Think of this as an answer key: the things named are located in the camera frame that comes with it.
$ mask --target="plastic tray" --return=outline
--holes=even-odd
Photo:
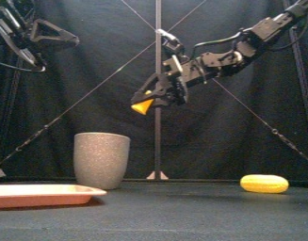
[[[83,204],[106,194],[83,185],[0,185],[0,208]]]

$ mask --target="metal rod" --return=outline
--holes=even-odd
[[[291,5],[293,5],[293,3],[290,0],[283,0],[285,9],[289,8]],[[290,38],[291,38],[291,42],[295,42],[298,40],[298,32],[294,27],[290,30]],[[301,92],[302,92],[305,110],[306,110],[306,115],[307,115],[307,123],[308,123],[308,79],[307,79],[305,63],[303,63],[303,59],[302,59],[302,51],[301,51],[301,46],[299,46],[298,41],[293,45],[293,50],[294,50],[294,55],[295,55],[299,87],[301,87]]]
[[[162,28],[162,0],[157,0],[157,29]],[[162,73],[162,37],[157,33],[157,73]],[[155,180],[162,180],[162,108],[155,109]]]

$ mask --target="gray cup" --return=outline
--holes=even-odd
[[[121,186],[127,169],[130,137],[111,133],[75,136],[75,174],[78,183],[101,189]]]

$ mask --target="black curtain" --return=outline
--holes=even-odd
[[[201,3],[163,1],[163,29],[173,27],[189,55],[198,42],[223,39],[283,10],[278,0],[207,1],[195,9]],[[75,33],[81,45],[45,53],[46,73],[21,74],[3,155],[62,118],[5,163],[9,176],[74,177],[74,139],[81,132],[131,137],[126,178],[146,178],[155,169],[155,112],[143,116],[130,107],[135,91],[155,72],[155,11],[153,0],[38,2],[38,17]],[[286,35],[278,46],[289,40]],[[230,48],[226,44],[202,52],[223,53]],[[0,79],[11,84],[2,73]],[[308,123],[293,50],[266,53],[237,76],[218,81],[308,155]],[[239,179],[249,173],[271,173],[308,180],[308,162],[211,80],[190,89],[189,104],[163,109],[162,127],[162,170],[170,178]]]

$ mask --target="dark table surface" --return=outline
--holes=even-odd
[[[82,205],[0,209],[0,240],[308,240],[308,188],[123,182]]]

